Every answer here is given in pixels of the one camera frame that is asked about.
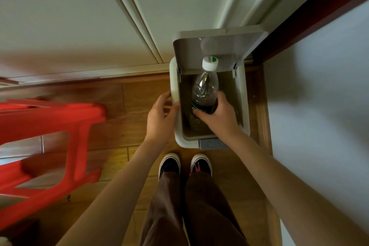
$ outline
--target hand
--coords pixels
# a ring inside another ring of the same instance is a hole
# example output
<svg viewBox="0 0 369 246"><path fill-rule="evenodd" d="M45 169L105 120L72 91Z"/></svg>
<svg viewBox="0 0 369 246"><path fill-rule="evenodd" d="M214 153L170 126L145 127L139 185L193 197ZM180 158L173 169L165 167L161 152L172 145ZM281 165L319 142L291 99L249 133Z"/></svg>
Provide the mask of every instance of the hand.
<svg viewBox="0 0 369 246"><path fill-rule="evenodd" d="M147 132L145 141L157 145L163 150L170 136L174 131L174 123L180 108L180 103L172 105L171 101L166 101L170 97L170 92L159 96L151 108L147 117Z"/></svg>
<svg viewBox="0 0 369 246"><path fill-rule="evenodd" d="M233 106L228 103L224 92L219 91L217 96L218 107L213 114L206 114L199 109L194 109L193 113L228 145L229 140L242 133L242 130L238 126Z"/></svg>

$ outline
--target white shoe sole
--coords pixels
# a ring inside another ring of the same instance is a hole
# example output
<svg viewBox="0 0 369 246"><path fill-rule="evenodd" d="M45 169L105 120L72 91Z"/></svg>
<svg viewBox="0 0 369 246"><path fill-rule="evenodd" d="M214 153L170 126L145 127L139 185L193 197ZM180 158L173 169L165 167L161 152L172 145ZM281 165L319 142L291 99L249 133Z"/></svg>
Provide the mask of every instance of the white shoe sole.
<svg viewBox="0 0 369 246"><path fill-rule="evenodd" d="M196 154L196 155L194 155L194 157L192 158L192 160L191 160L191 167L190 167L190 171L192 172L192 168L193 168L193 166L195 165L195 162L198 160L198 159L205 159L207 162L208 162L208 164L209 164L209 166L210 166L210 174L211 174L211 176L213 176L213 168L211 167L211 163L210 163L210 160L209 160L209 158L206 156L206 155L204 155L204 154Z"/></svg>
<svg viewBox="0 0 369 246"><path fill-rule="evenodd" d="M158 178L160 178L160 168L161 168L161 166L163 165L164 161L165 161L167 158L170 158L170 157L173 157L173 158L176 160L176 162L177 162L177 164L178 164L178 166L179 166L179 174L181 174L181 161L179 160L179 156L178 156L177 154L174 154L174 153L168 153L168 154L166 154L166 155L164 156L164 158L162 159L162 161L161 161L161 163L160 163L160 165L159 165Z"/></svg>

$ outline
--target water bottle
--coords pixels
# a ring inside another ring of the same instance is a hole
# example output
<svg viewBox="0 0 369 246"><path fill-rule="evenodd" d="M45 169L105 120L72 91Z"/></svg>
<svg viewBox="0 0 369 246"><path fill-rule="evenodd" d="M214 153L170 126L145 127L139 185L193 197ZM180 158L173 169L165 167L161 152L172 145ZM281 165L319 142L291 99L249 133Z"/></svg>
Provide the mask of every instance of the water bottle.
<svg viewBox="0 0 369 246"><path fill-rule="evenodd" d="M204 57L204 72L196 77L192 88L192 107L189 122L191 129L196 132L209 130L207 125L193 113L193 110L199 109L208 114L214 112L214 104L219 89L218 76L216 73L217 67L218 59L216 57Z"/></svg>

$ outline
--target wooden door frame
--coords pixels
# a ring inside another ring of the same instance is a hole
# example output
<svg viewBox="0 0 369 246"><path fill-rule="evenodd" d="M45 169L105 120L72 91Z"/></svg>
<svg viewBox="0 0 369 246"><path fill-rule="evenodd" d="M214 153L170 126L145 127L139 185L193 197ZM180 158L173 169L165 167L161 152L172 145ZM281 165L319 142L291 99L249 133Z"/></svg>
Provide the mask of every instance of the wooden door frame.
<svg viewBox="0 0 369 246"><path fill-rule="evenodd" d="M255 64L262 64L365 1L307 0L253 51Z"/></svg>

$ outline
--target black sneaker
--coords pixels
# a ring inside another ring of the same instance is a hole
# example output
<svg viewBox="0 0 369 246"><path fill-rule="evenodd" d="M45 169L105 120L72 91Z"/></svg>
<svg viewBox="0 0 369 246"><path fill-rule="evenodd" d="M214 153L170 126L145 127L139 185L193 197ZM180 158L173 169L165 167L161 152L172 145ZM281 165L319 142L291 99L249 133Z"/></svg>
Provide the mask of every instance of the black sneaker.
<svg viewBox="0 0 369 246"><path fill-rule="evenodd" d="M169 153L164 156L159 166L159 180L163 172L175 172L179 176L181 172L181 161L177 154Z"/></svg>
<svg viewBox="0 0 369 246"><path fill-rule="evenodd" d="M191 161L191 172L203 171L213 176L213 170L211 169L210 160L204 154L197 154L192 158Z"/></svg>

